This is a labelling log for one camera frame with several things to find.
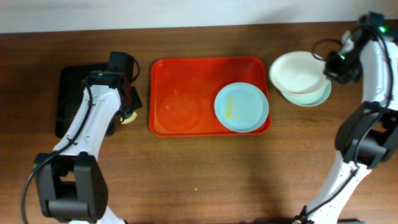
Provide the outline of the white plate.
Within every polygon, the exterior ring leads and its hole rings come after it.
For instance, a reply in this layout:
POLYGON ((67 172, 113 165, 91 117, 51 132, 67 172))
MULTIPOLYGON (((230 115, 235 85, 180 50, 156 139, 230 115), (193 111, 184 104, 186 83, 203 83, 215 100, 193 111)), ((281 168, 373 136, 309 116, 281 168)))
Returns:
POLYGON ((269 77, 280 91, 306 95, 323 89, 328 80, 322 73, 325 63, 310 52, 296 51, 283 54, 271 65, 269 77))

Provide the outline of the black plastic tray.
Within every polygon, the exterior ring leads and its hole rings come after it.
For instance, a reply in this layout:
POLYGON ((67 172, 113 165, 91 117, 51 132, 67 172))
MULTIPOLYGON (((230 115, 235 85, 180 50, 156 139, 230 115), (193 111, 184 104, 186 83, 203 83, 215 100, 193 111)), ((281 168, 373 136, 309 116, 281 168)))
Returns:
POLYGON ((58 104, 55 109, 55 135, 63 138, 69 129, 82 101, 83 87, 81 81, 92 71, 104 71, 107 63, 75 65, 62 69, 60 74, 58 104))

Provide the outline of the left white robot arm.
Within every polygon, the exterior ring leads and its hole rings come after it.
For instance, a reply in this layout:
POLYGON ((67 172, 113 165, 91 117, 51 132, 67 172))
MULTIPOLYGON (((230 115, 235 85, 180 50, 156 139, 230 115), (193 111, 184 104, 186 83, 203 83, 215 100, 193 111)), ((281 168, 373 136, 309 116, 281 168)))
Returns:
POLYGON ((51 153, 39 153, 27 184, 36 183, 40 209, 60 223, 125 223, 108 206, 108 186, 98 165, 110 124, 129 123, 142 106, 132 83, 141 72, 125 52, 111 52, 105 70, 81 80, 81 103, 51 153))

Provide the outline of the red plastic tray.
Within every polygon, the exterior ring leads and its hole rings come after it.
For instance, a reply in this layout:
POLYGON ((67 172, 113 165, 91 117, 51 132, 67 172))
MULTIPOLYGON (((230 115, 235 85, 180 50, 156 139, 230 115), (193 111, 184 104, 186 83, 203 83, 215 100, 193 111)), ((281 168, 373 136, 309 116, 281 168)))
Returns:
POLYGON ((226 85, 244 82, 267 92, 257 57, 164 58, 151 68, 149 127, 160 137, 234 136, 217 119, 214 102, 226 85))

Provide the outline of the yellow green sponge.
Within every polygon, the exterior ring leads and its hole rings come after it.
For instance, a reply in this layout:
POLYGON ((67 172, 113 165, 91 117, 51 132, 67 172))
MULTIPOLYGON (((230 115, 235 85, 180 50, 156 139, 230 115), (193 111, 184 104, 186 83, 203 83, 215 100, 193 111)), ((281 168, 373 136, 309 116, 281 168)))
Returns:
POLYGON ((132 113, 129 114, 125 114, 120 118, 120 122, 121 124, 128 124, 133 122, 137 117, 137 113, 134 111, 132 113))

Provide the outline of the light blue plate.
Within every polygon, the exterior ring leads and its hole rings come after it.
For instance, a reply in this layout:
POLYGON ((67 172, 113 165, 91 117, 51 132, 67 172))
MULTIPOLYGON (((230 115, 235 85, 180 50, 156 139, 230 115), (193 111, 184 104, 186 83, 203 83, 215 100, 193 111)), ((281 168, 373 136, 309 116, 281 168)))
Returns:
POLYGON ((265 93, 245 82, 223 87, 215 97, 213 109, 219 123, 236 133, 253 132, 270 118, 270 106, 265 93))

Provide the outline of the light green plate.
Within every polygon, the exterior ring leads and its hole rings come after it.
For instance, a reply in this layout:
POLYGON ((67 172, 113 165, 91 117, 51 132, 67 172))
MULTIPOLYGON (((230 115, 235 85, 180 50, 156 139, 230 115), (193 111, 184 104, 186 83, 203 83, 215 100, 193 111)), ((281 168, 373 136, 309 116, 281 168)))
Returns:
POLYGON ((312 107, 322 104, 326 101, 331 93, 332 84, 331 81, 327 81, 327 85, 322 88, 320 91, 315 93, 311 93, 309 95, 293 95, 290 93, 281 92, 286 100, 289 102, 304 106, 304 107, 312 107))

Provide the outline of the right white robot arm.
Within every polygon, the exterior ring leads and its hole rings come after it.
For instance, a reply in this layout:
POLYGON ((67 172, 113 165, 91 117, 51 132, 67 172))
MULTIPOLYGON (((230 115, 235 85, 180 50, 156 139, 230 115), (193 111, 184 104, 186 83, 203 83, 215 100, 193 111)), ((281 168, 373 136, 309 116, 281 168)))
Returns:
POLYGON ((335 160, 319 194, 293 223, 338 223, 360 182, 397 150, 397 30, 369 12, 339 45, 323 73, 341 85, 362 81, 362 102, 338 129, 335 160))

